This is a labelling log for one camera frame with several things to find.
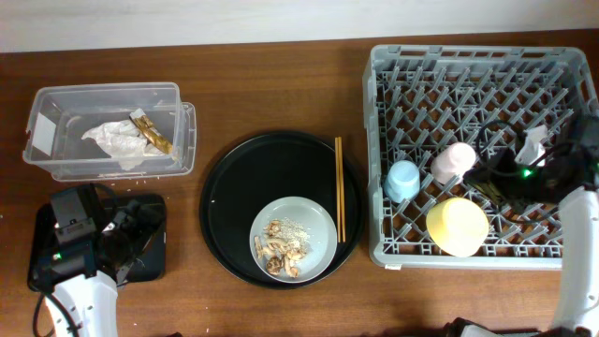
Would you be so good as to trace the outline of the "wooden chopstick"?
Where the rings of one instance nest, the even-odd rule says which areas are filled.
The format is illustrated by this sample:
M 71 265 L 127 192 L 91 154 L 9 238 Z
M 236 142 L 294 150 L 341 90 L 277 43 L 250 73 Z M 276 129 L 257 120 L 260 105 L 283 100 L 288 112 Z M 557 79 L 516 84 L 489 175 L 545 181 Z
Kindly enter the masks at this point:
M 337 169 L 338 169 L 338 211 L 339 211 L 339 225 L 340 225 L 340 242 L 346 242 L 346 229 L 345 229 L 345 206 L 344 206 L 344 176 L 343 176 L 343 140 L 342 137 L 336 138 L 336 155 L 337 155 Z
M 341 197 L 340 197 L 340 183 L 339 183 L 339 157 L 338 157 L 338 149 L 339 149 L 339 139 L 336 137 L 334 139 L 334 159 L 335 159 L 335 187 L 336 187 L 336 217 L 337 217 L 337 243 L 341 243 L 342 241 L 342 232 L 341 232 Z

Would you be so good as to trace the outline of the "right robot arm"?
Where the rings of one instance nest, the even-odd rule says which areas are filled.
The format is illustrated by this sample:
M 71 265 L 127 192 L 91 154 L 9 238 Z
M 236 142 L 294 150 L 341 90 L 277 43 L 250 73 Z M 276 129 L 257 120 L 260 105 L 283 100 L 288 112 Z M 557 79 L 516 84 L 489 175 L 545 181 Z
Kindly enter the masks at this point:
M 492 202 L 523 213 L 554 205 L 562 226 L 560 299 L 546 336 L 598 334 L 598 114 L 578 113 L 558 141 L 529 164 L 512 150 L 467 171 L 464 181 Z

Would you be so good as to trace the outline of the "pink cup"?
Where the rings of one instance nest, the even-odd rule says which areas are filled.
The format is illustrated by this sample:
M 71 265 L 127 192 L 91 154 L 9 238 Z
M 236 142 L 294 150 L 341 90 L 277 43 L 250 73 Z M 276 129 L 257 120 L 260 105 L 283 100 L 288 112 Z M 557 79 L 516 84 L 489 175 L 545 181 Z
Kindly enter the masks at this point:
M 456 142 L 434 158 L 431 174 L 441 184 L 448 183 L 454 176 L 458 176 L 461 180 L 463 174 L 475 165 L 476 159 L 476 152 L 472 146 L 464 142 Z

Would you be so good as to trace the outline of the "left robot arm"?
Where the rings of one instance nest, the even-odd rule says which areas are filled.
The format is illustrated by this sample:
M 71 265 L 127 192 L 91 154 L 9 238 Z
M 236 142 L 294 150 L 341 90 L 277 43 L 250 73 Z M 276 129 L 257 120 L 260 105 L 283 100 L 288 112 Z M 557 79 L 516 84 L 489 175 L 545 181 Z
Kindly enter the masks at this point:
M 51 195 L 36 215 L 27 285 L 56 336 L 114 336 L 118 291 L 166 271 L 167 206 L 87 183 Z

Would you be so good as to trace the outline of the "white tissue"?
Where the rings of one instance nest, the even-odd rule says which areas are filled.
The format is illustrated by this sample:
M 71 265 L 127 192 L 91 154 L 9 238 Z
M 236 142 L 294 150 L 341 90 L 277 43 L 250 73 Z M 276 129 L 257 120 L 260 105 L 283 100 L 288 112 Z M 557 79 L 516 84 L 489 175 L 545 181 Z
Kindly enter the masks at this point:
M 144 157 L 163 155 L 130 120 L 108 122 L 86 131 L 82 139 L 92 139 L 121 169 L 128 171 L 144 162 Z

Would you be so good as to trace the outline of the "yellow bowl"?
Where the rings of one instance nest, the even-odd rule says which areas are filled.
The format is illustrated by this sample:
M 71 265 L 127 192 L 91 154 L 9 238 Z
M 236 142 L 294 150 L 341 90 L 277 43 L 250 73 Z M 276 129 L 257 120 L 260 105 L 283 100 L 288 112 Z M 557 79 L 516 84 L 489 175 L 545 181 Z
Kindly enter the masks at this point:
M 473 256 L 489 234 L 489 219 L 467 198 L 449 198 L 433 206 L 426 215 L 431 239 L 446 253 Z

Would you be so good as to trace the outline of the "light blue cup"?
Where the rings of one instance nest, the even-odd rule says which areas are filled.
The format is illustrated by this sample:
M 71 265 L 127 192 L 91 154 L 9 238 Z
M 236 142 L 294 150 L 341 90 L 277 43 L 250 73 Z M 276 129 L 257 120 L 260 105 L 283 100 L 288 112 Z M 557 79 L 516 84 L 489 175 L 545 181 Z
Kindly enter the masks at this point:
M 396 203 L 414 199 L 420 190 L 418 167 L 407 160 L 394 163 L 383 183 L 383 190 Z

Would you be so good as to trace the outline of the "gold foil wrapper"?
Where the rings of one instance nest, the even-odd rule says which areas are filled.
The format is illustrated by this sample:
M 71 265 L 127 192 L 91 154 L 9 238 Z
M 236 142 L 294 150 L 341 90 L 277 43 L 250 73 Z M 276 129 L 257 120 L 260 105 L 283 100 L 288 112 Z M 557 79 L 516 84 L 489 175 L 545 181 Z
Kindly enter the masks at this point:
M 137 109 L 130 113 L 129 118 L 140 131 L 140 133 L 160 152 L 171 154 L 173 150 L 172 143 L 165 138 L 154 126 L 153 121 L 146 115 L 142 109 Z

